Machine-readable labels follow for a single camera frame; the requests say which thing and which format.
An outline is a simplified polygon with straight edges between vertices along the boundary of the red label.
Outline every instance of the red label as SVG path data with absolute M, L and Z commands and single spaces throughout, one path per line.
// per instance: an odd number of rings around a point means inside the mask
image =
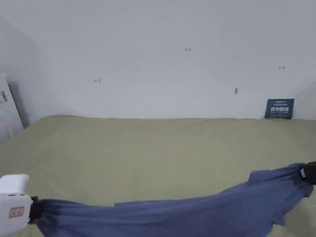
M 9 218 L 23 216 L 24 207 L 15 207 L 10 209 Z

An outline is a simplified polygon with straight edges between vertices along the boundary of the bed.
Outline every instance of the bed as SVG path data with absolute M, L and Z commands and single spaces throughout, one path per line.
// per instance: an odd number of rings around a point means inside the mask
M 0 145 L 0 175 L 27 192 L 85 204 L 192 198 L 245 182 L 252 170 L 316 160 L 316 121 L 45 117 Z M 270 236 L 316 235 L 316 198 Z M 41 236 L 36 226 L 18 236 Z

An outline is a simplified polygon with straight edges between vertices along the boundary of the wrinkled cloth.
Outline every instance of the wrinkled cloth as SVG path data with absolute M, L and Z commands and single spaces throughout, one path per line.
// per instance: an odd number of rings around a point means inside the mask
M 111 207 L 47 199 L 37 226 L 46 237 L 264 237 L 313 192 L 300 176 L 303 165 L 253 171 L 247 182 L 207 197 Z

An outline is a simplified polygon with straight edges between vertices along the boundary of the blue cloth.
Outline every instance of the blue cloth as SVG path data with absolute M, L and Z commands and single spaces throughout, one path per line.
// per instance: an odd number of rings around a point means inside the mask
M 248 182 L 208 197 L 114 207 L 48 199 L 38 227 L 46 237 L 263 237 L 311 195 L 313 185 L 300 177 L 302 165 L 253 171 Z

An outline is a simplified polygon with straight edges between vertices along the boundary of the dark blue sign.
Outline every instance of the dark blue sign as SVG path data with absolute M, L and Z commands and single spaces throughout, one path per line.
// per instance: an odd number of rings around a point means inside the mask
M 268 99 L 265 118 L 291 119 L 294 99 Z

